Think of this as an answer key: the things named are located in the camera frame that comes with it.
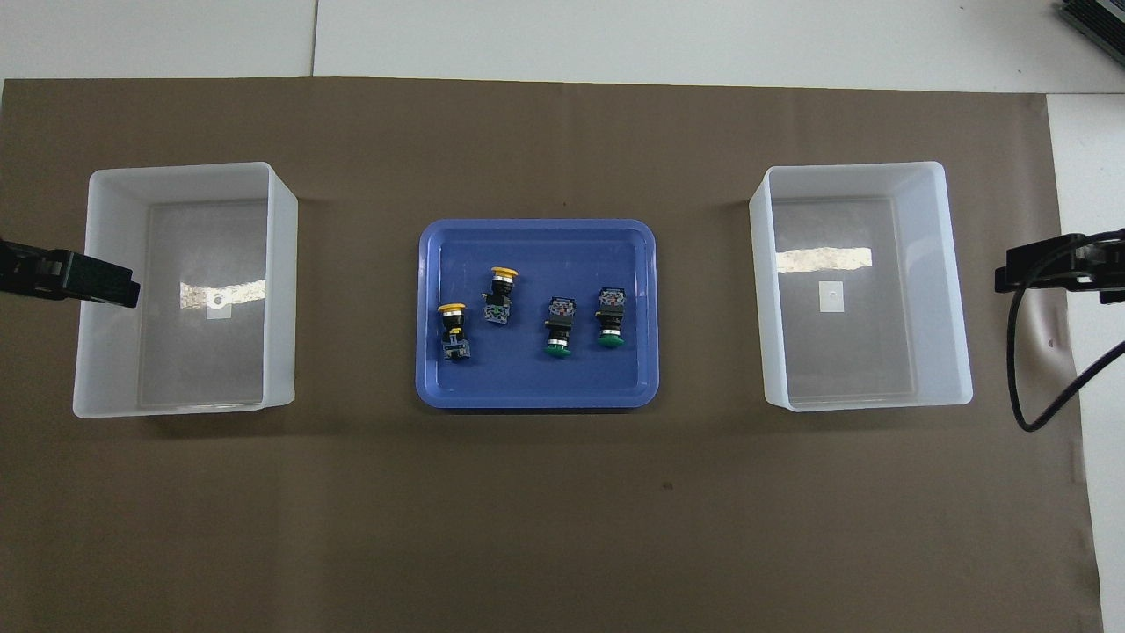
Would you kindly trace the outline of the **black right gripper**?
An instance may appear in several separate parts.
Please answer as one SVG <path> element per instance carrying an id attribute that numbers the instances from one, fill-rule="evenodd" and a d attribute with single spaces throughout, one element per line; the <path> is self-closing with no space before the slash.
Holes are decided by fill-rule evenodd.
<path id="1" fill-rule="evenodd" d="M 1012 293 L 1020 288 L 1061 288 L 1092 283 L 1100 293 L 1100 304 L 1124 301 L 1124 229 L 1108 230 L 1089 244 L 1080 233 L 1064 234 L 1064 241 L 1037 241 L 1008 248 L 1004 266 L 994 270 L 994 292 Z M 1068 247 L 1064 255 L 1052 260 L 1038 273 L 1032 274 L 1041 261 Z"/>

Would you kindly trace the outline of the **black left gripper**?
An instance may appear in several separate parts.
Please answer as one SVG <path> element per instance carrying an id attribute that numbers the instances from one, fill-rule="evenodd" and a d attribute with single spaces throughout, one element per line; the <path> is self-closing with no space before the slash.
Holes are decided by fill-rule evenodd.
<path id="1" fill-rule="evenodd" d="M 133 275 L 130 268 L 72 250 L 56 250 L 53 256 L 50 250 L 1 239 L 1 292 L 4 293 L 56 300 L 58 292 L 68 299 L 135 309 L 141 284 Z"/>

